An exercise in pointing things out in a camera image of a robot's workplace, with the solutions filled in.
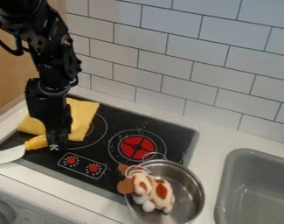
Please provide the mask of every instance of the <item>brown ear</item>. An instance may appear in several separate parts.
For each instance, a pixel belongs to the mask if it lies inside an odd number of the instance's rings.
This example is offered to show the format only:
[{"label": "brown ear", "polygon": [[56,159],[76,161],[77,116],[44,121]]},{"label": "brown ear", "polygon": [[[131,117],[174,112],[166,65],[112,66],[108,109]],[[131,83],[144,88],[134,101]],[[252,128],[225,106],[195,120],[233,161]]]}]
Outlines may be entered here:
[{"label": "brown ear", "polygon": [[135,190],[133,180],[131,178],[125,178],[124,181],[119,182],[117,189],[119,193],[133,193]]},{"label": "brown ear", "polygon": [[118,165],[118,171],[121,173],[122,176],[125,176],[125,172],[127,169],[128,169],[128,166],[126,164]]}]

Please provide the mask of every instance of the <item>plush toy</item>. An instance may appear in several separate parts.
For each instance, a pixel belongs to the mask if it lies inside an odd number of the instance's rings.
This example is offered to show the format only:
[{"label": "plush toy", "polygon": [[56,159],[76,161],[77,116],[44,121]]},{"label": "plush toy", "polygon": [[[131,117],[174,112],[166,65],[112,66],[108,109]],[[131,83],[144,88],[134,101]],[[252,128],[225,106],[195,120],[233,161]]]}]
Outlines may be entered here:
[{"label": "plush toy", "polygon": [[119,193],[132,193],[136,204],[142,205],[146,213],[156,208],[169,214],[175,203],[173,188],[165,179],[150,176],[150,171],[141,166],[130,166],[120,164],[119,172],[126,178],[119,182],[117,189]]}]

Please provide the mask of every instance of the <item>cable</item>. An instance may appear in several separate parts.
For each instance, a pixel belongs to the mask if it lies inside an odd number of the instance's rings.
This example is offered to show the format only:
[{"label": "cable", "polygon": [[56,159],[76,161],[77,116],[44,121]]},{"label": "cable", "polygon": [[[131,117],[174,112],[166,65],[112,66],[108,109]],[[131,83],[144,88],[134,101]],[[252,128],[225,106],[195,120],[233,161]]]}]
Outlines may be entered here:
[{"label": "cable", "polygon": [[0,46],[10,54],[13,54],[15,56],[21,56],[21,55],[24,54],[24,48],[22,46],[22,40],[21,40],[21,37],[20,37],[19,30],[14,31],[14,38],[15,38],[15,41],[16,41],[16,47],[17,47],[16,50],[10,49],[1,39],[0,39]]}]

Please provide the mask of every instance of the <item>wooden wall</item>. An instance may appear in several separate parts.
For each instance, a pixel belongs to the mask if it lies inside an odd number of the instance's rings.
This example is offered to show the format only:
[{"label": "wooden wall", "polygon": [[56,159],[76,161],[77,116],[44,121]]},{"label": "wooden wall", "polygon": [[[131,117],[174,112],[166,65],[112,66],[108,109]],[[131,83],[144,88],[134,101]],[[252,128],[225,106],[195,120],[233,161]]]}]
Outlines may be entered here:
[{"label": "wooden wall", "polygon": [[[49,3],[66,21],[65,0],[49,0]],[[0,30],[0,39],[8,46],[15,48],[15,40],[10,34]],[[23,99],[20,95],[24,92],[27,80],[37,76],[38,73],[29,53],[16,57],[0,46],[0,115]]]}]

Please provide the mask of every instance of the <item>yellow cloth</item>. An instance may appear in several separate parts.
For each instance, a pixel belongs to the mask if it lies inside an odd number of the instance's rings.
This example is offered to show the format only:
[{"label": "yellow cloth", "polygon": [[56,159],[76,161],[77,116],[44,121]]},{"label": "yellow cloth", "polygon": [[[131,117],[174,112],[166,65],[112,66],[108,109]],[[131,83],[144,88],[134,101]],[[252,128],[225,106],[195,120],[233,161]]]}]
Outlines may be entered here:
[{"label": "yellow cloth", "polygon": [[[67,98],[67,103],[71,106],[71,114],[73,117],[71,134],[69,134],[68,139],[70,141],[82,142],[100,104],[98,102],[77,101],[71,98]],[[36,137],[32,138],[30,141],[25,142],[25,148],[28,151],[38,150],[48,146],[45,136],[45,126],[39,120],[27,115],[18,125],[18,130],[36,135]]]}]

